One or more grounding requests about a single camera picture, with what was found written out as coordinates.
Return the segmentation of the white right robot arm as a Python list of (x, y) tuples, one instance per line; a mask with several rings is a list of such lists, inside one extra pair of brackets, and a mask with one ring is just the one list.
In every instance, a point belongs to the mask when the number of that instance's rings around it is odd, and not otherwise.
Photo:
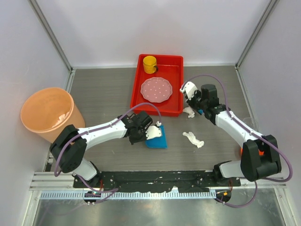
[(226, 161), (214, 166), (212, 179), (216, 185), (223, 186), (234, 177), (254, 182), (281, 172), (280, 156), (275, 150), (276, 138), (253, 131), (232, 111), (228, 112), (226, 106), (219, 102), (215, 85), (206, 84), (197, 89), (194, 83), (188, 82), (180, 92), (194, 111), (227, 132), (242, 148), (239, 161)]

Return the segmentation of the white paper scrap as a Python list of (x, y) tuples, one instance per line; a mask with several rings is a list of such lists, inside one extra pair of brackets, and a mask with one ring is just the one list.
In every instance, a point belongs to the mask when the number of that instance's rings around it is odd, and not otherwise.
[(194, 118), (195, 117), (195, 112), (193, 111), (193, 109), (190, 106), (185, 107), (182, 112), (186, 113), (188, 115), (188, 118)]
[(69, 116), (70, 112), (64, 113), (58, 117), (57, 122), (52, 126), (53, 128), (63, 123)]
[(197, 148), (202, 148), (205, 144), (204, 141), (198, 140), (192, 132), (183, 132), (182, 135), (185, 136)]

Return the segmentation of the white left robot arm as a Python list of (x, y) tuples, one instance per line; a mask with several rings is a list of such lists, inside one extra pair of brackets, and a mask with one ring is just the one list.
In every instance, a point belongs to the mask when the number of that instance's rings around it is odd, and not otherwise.
[(138, 114), (121, 115), (118, 118), (90, 128), (66, 126), (50, 146), (56, 160), (55, 177), (72, 172), (75, 179), (88, 187), (97, 187), (101, 173), (90, 161), (84, 159), (91, 147), (113, 139), (129, 138), (133, 145), (154, 138), (160, 123), (153, 125), (152, 118), (144, 111)]

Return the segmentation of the blue plastic dustpan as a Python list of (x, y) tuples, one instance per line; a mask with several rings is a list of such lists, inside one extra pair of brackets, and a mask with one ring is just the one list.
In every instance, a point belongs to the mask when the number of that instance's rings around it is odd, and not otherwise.
[(163, 132), (163, 135), (158, 138), (154, 138), (151, 140), (146, 140), (145, 144), (148, 148), (160, 148), (160, 149), (166, 149), (167, 148), (167, 141), (166, 141), (166, 135), (165, 135), (165, 128), (163, 125), (160, 126)]

